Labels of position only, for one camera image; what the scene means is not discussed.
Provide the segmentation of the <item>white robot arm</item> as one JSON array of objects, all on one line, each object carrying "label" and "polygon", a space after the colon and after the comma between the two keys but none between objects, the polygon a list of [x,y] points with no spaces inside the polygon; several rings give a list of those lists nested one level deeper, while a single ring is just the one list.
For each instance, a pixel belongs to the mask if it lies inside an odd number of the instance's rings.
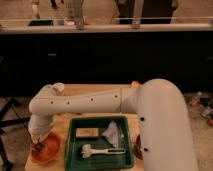
[{"label": "white robot arm", "polygon": [[145,171],[199,171],[188,110],[172,82],[151,79],[137,88],[64,96],[64,85],[44,86],[30,101],[29,132],[42,141],[63,113],[127,113],[138,119]]}]

